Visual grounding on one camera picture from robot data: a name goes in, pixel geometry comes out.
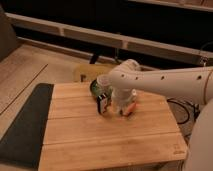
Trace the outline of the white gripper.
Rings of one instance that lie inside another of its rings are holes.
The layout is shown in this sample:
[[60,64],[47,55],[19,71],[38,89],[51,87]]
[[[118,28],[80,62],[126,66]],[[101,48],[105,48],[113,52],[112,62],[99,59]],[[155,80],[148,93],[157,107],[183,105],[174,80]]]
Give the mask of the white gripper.
[[114,89],[112,92],[112,104],[116,114],[122,115],[123,110],[131,103],[136,103],[137,93],[135,89]]

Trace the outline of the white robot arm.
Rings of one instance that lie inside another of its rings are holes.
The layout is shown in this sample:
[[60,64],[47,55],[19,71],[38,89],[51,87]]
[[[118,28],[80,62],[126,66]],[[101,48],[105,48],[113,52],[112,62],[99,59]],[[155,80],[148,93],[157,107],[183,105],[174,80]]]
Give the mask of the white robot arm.
[[203,105],[182,171],[213,171],[213,66],[156,71],[139,67],[129,59],[109,72],[115,99],[124,102],[137,89]]

